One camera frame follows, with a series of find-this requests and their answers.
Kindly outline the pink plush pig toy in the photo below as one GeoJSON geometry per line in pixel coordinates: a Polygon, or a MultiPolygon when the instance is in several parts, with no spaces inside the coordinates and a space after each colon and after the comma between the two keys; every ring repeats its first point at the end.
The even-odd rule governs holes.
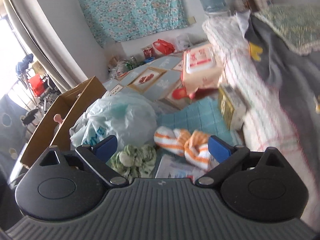
{"type": "Polygon", "coordinates": [[[54,117],[53,117],[53,120],[55,122],[57,122],[58,124],[60,124],[60,125],[63,123],[63,118],[61,117],[60,114],[55,114],[54,117]]]}

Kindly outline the green white scrunchie cloth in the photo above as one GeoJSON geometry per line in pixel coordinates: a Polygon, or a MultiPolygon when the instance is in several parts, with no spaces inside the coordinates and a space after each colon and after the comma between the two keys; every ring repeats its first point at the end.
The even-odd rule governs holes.
{"type": "Polygon", "coordinates": [[[113,170],[132,183],[135,178],[152,178],[156,159],[156,150],[151,145],[126,145],[111,157],[110,163],[113,170]]]}

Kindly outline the orange white striped towel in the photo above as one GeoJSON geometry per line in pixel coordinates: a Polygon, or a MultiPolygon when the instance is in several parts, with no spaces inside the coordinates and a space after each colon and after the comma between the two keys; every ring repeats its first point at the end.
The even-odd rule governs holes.
{"type": "Polygon", "coordinates": [[[217,167],[219,162],[208,150],[210,135],[195,130],[190,133],[186,129],[169,129],[160,126],[154,133],[154,142],[157,146],[184,157],[191,165],[204,171],[217,167]]]}

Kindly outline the white woven blanket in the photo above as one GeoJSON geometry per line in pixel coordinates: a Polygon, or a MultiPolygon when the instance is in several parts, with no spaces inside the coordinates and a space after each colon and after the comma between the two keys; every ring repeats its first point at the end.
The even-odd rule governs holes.
{"type": "Polygon", "coordinates": [[[319,230],[319,189],[315,173],[298,141],[297,131],[281,109],[278,92],[267,87],[258,76],[236,16],[207,19],[202,29],[214,53],[225,67],[222,80],[229,83],[247,105],[242,127],[247,147],[264,151],[276,147],[305,183],[309,200],[302,220],[319,230]]]}

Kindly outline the translucent FamilyMart plastic bag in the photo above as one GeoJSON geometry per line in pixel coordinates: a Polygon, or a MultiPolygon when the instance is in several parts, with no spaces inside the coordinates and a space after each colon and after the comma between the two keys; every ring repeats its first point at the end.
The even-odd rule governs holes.
{"type": "Polygon", "coordinates": [[[69,129],[74,147],[96,145],[110,135],[118,141],[117,150],[126,145],[136,147],[150,144],[157,129],[157,118],[162,110],[137,93],[106,92],[93,102],[69,129]]]}

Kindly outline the brown cardboard box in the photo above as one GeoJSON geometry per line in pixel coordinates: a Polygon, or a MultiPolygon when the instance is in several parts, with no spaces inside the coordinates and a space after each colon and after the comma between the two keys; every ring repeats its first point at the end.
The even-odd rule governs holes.
{"type": "Polygon", "coordinates": [[[21,164],[30,168],[51,145],[58,146],[60,150],[69,150],[69,129],[88,107],[105,93],[105,87],[94,76],[59,95],[31,136],[20,159],[21,164]]]}

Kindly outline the teal waffle towel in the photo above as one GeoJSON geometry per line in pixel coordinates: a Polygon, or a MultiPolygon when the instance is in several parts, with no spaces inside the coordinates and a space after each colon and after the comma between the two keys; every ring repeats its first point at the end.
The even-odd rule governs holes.
{"type": "Polygon", "coordinates": [[[231,146],[243,143],[236,131],[227,128],[217,100],[210,97],[192,103],[178,112],[159,116],[158,125],[169,129],[185,129],[191,134],[197,130],[215,135],[231,146]]]}

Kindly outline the strawberry print tissue pack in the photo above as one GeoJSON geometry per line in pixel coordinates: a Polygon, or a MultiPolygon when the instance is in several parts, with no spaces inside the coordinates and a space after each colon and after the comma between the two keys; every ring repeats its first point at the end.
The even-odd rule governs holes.
{"type": "Polygon", "coordinates": [[[187,163],[181,162],[173,156],[163,155],[155,175],[159,179],[189,178],[192,182],[206,172],[187,163]]]}

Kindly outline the wheelchair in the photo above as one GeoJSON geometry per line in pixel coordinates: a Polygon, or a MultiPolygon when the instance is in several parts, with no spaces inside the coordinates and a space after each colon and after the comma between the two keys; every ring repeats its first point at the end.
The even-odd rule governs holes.
{"type": "Polygon", "coordinates": [[[27,54],[18,62],[15,72],[22,85],[31,93],[31,101],[35,107],[21,118],[22,124],[27,127],[36,119],[37,113],[48,112],[57,97],[61,94],[56,84],[44,70],[39,61],[34,61],[33,54],[27,54]]]}

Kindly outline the baby wipes pack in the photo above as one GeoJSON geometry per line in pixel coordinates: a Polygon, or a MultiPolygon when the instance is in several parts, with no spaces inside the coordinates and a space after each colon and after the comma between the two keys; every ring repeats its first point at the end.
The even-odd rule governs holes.
{"type": "Polygon", "coordinates": [[[198,90],[217,89],[224,68],[210,43],[185,50],[181,80],[186,94],[191,97],[198,90]]]}

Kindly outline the grey blanket yellow patches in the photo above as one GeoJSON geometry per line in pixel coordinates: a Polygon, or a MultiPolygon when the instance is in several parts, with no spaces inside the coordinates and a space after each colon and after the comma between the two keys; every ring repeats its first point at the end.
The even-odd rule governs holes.
{"type": "Polygon", "coordinates": [[[245,39],[255,48],[252,61],[261,79],[278,92],[281,108],[293,122],[315,180],[319,181],[319,52],[300,56],[266,23],[251,15],[245,39]]]}

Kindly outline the blue bowl on floor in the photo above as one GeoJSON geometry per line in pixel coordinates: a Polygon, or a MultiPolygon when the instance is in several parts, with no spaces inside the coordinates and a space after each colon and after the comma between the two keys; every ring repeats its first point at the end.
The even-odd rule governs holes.
{"type": "Polygon", "coordinates": [[[152,62],[153,60],[155,60],[155,57],[150,57],[148,59],[145,59],[144,62],[145,64],[152,62]]]}

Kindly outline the red plastic bag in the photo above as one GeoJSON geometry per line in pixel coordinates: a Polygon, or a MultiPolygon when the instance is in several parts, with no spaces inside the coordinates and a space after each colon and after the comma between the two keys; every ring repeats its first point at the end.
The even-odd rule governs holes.
{"type": "Polygon", "coordinates": [[[153,42],[152,45],[163,55],[170,55],[175,51],[174,45],[165,40],[158,39],[157,41],[153,42]]]}

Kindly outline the green floral pillow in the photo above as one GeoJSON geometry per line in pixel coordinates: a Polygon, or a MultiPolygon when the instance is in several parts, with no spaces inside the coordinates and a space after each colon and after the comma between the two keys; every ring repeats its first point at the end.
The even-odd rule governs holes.
{"type": "Polygon", "coordinates": [[[255,12],[298,55],[319,51],[319,5],[271,5],[255,12]]]}

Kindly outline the grey window curtain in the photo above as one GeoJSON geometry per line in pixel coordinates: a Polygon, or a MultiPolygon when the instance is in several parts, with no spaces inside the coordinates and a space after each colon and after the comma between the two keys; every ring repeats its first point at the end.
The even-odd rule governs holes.
{"type": "Polygon", "coordinates": [[[3,3],[15,30],[62,92],[88,79],[37,0],[3,0],[3,3]]]}

